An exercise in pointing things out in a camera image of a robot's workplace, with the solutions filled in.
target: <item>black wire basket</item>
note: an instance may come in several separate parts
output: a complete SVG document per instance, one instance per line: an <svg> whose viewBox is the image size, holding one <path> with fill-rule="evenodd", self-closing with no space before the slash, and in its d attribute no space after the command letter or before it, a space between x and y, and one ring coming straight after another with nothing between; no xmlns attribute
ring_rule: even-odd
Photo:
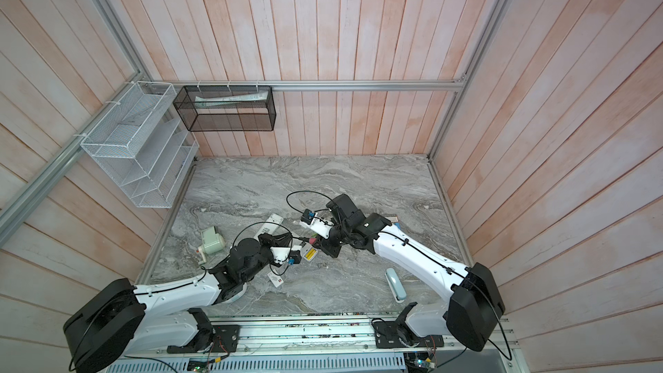
<svg viewBox="0 0 663 373"><path fill-rule="evenodd" d="M277 120L266 85L186 85L173 104L189 131L272 131Z"/></svg>

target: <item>gray marble surface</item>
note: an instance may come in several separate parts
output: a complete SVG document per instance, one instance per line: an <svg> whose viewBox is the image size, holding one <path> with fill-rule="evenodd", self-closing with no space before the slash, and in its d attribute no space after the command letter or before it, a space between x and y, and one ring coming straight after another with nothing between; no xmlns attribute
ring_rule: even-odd
<svg viewBox="0 0 663 373"><path fill-rule="evenodd" d="M217 225L227 246L206 264L216 265L228 254L237 233L271 213L298 236L310 232L295 226L299 214L285 197L310 189L334 197L349 195L368 215L397 216L403 231L429 248L460 261L449 219L435 190L424 155L362 155L330 157L220 157L198 163L151 282L172 281L200 273L200 230ZM322 209L326 199L303 193L290 199L296 207ZM244 232L251 237L260 225ZM405 303L394 301L385 279L393 267L407 292ZM338 258L323 253L290 267L276 288L264 268L246 294L234 303L207 308L211 315L278 315L400 311L405 304L436 302L438 296L405 269L367 251L344 246Z"/></svg>

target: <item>robotic arm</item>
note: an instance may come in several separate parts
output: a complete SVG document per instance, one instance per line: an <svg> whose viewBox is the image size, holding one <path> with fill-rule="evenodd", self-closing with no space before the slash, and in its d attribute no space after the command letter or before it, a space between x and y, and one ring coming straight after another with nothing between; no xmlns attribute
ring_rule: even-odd
<svg viewBox="0 0 663 373"><path fill-rule="evenodd" d="M483 349L505 311L485 266L467 268L441 256L389 219L377 213L366 217L347 195L337 196L327 208L332 222L308 209L299 222L319 235L314 247L333 258L343 245L382 256L409 270L443 299L408 305L398 318L402 341L412 344L417 338L449 332L468 348ZM214 330L199 307L237 300L246 283L267 265L298 264L299 251L287 248L291 245L291 233L262 233L233 245L226 259L196 277L139 286L126 278L113 281L64 325L72 364L79 373L94 373L131 352L163 346L169 346L168 352L208 349Z"/></svg>

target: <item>wooden wall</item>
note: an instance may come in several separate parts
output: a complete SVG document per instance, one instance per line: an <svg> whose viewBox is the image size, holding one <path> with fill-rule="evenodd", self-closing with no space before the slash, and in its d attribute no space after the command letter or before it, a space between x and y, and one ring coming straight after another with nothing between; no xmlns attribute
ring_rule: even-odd
<svg viewBox="0 0 663 373"><path fill-rule="evenodd" d="M0 208L133 74L92 0L0 0ZM3 369L65 371L64 321L136 278L162 214L82 158L0 250Z"/></svg>
<svg viewBox="0 0 663 373"><path fill-rule="evenodd" d="M454 79L495 0L111 0L162 80ZM273 132L197 133L201 153L428 153L445 92L276 93Z"/></svg>
<svg viewBox="0 0 663 373"><path fill-rule="evenodd" d="M663 0L514 0L435 164L533 372L663 371Z"/></svg>

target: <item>white power strip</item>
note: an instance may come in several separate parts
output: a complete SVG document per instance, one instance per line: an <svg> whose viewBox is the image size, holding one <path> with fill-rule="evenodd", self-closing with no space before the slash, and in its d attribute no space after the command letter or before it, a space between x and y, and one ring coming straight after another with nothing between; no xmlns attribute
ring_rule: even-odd
<svg viewBox="0 0 663 373"><path fill-rule="evenodd" d="M255 236L253 236L253 238L258 239L258 235L263 233L273 235L274 232L276 232L277 228L279 227L278 224L281 224L281 222L283 222L283 218L278 216L276 213L272 213L269 219L265 220L265 222L274 222L277 224L263 223L260 229L258 229L258 232L256 232Z"/></svg>

